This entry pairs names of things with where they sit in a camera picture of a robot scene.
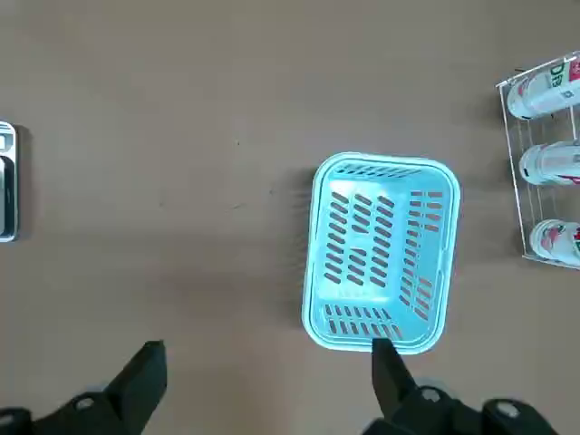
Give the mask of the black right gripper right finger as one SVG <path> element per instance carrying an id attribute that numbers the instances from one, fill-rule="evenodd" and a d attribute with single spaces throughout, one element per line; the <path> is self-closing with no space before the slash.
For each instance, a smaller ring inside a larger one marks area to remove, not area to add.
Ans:
<path id="1" fill-rule="evenodd" d="M 556 435 L 547 419 L 523 401 L 491 399 L 477 411 L 442 389 L 420 386 L 387 338 L 372 341 L 372 386 L 382 416 L 365 434 Z"/>

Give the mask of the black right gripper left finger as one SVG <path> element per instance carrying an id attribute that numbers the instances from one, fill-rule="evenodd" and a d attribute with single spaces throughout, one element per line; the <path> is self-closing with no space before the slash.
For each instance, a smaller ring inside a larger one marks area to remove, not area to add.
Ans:
<path id="1" fill-rule="evenodd" d="M 1 410 L 3 434 L 141 434 L 167 390 L 165 344 L 146 342 L 101 391 L 73 397 L 35 420 L 26 408 Z"/>

